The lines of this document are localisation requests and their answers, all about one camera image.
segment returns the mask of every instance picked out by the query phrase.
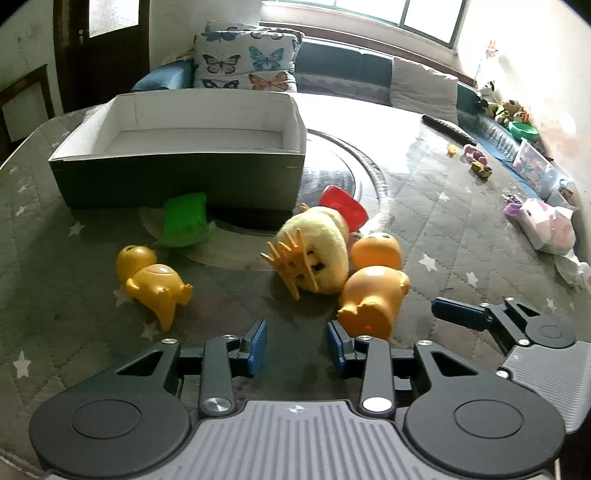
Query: metal screw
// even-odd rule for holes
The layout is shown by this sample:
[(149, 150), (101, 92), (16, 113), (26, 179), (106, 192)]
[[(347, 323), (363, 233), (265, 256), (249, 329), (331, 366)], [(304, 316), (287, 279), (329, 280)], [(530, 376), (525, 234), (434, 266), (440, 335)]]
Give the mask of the metal screw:
[(392, 402), (383, 397), (371, 397), (363, 401), (363, 407), (366, 410), (380, 412), (392, 408)]
[(203, 402), (203, 408), (205, 408), (205, 410), (217, 413), (230, 410), (231, 406), (232, 402), (230, 402), (227, 398), (213, 397), (208, 398)]

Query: red plastic toy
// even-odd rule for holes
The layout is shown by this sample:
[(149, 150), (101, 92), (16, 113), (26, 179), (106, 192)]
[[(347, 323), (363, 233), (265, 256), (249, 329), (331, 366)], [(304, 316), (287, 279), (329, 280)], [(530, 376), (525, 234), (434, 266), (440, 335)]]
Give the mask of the red plastic toy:
[(369, 215), (361, 204), (335, 185), (324, 189), (319, 205), (339, 212), (347, 222), (349, 232), (356, 232), (369, 220)]

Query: green bowl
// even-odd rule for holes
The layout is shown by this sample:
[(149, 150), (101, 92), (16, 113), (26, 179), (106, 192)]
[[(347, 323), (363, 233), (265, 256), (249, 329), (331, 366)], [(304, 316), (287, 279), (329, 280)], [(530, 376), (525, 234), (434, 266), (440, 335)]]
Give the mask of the green bowl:
[(534, 127), (530, 127), (529, 125), (520, 122), (509, 122), (508, 129), (516, 140), (525, 138), (530, 142), (536, 142), (540, 139), (540, 134)]

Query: window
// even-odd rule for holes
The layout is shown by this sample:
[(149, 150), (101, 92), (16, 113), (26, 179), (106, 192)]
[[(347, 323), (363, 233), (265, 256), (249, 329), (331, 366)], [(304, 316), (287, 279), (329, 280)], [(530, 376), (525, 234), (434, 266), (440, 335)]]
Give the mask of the window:
[(89, 36), (139, 24), (139, 0), (89, 0)]
[(380, 20), (452, 47), (467, 0), (277, 0)]

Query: gray plastic platform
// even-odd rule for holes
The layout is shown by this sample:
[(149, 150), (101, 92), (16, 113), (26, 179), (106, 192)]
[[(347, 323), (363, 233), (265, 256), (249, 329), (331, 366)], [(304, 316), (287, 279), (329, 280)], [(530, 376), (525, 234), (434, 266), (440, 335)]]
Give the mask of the gray plastic platform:
[[(187, 447), (142, 480), (447, 480), (404, 444), (386, 420), (347, 402), (249, 401), (226, 419), (205, 420)], [(539, 474), (533, 480), (549, 480)], [(47, 480), (60, 480), (50, 475)]]
[(556, 407), (567, 433), (580, 428), (591, 407), (591, 343), (576, 342), (564, 349), (516, 346), (503, 367), (513, 382)]

